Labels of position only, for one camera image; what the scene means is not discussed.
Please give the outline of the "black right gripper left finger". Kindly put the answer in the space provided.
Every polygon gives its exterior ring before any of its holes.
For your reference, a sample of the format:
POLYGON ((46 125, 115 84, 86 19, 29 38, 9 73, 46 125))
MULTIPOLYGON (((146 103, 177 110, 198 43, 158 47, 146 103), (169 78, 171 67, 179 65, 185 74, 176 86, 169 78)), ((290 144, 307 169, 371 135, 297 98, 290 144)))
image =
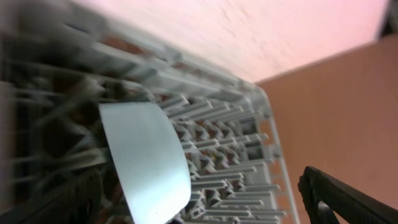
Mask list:
POLYGON ((1 214, 1 223, 95 223, 103 195, 98 170, 89 170, 1 214))

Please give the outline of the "light blue rice bowl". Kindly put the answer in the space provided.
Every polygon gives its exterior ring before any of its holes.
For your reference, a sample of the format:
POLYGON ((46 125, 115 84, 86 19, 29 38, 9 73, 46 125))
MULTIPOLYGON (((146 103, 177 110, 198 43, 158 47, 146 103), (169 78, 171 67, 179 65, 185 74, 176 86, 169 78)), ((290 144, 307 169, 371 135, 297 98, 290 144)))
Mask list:
POLYGON ((187 160, 172 123, 149 102, 100 104, 99 113, 134 223, 167 223, 191 195, 187 160))

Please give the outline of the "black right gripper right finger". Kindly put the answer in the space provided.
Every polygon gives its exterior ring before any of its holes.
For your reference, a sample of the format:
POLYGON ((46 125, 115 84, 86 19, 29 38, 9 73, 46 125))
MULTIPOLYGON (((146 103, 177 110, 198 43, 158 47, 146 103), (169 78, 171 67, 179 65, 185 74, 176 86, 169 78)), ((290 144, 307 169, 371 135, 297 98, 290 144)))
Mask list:
POLYGON ((397 223, 396 209, 315 167, 305 168, 298 189, 312 224, 338 223, 338 216, 348 223, 397 223))

